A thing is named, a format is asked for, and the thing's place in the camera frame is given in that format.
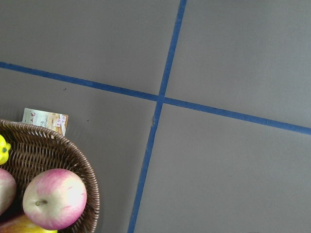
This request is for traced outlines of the woven fruit basket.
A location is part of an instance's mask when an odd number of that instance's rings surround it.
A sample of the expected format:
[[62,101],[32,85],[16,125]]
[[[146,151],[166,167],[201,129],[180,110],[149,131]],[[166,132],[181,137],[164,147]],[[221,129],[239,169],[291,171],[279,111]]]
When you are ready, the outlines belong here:
[[8,161],[1,168],[12,174],[17,183],[16,197],[1,222],[22,213],[22,198],[30,181],[39,173],[68,169],[86,186],[87,202],[82,215],[64,233],[93,233],[100,216],[100,192],[94,170],[83,152],[63,135],[40,126],[2,119],[0,134],[11,144]]

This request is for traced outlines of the red yellow apple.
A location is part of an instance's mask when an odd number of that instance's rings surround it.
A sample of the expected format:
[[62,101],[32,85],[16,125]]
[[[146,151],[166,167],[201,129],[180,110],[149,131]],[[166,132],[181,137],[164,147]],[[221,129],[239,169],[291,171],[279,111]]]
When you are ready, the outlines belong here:
[[87,192],[81,178],[61,168],[44,171],[27,186],[22,207],[25,215],[46,230],[73,224],[86,206]]

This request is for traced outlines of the yellow starfruit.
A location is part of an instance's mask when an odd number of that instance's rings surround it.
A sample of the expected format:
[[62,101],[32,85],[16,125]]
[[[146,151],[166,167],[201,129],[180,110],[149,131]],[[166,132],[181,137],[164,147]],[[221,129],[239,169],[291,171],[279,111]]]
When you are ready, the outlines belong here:
[[3,165],[8,161],[10,149],[11,144],[7,142],[2,135],[0,135],[0,165]]

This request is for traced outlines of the green red apple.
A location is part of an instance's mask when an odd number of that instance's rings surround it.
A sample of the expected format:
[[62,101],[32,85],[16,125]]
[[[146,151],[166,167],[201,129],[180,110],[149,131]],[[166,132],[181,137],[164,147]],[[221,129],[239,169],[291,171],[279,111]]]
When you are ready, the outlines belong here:
[[14,177],[5,169],[0,169],[0,215],[13,203],[17,184]]

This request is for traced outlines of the yellow mango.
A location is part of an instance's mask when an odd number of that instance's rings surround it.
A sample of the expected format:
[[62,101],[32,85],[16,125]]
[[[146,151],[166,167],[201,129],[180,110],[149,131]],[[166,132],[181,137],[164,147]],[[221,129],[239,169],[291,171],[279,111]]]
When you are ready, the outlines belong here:
[[46,230],[34,224],[25,215],[20,215],[0,224],[1,233],[57,233],[58,230]]

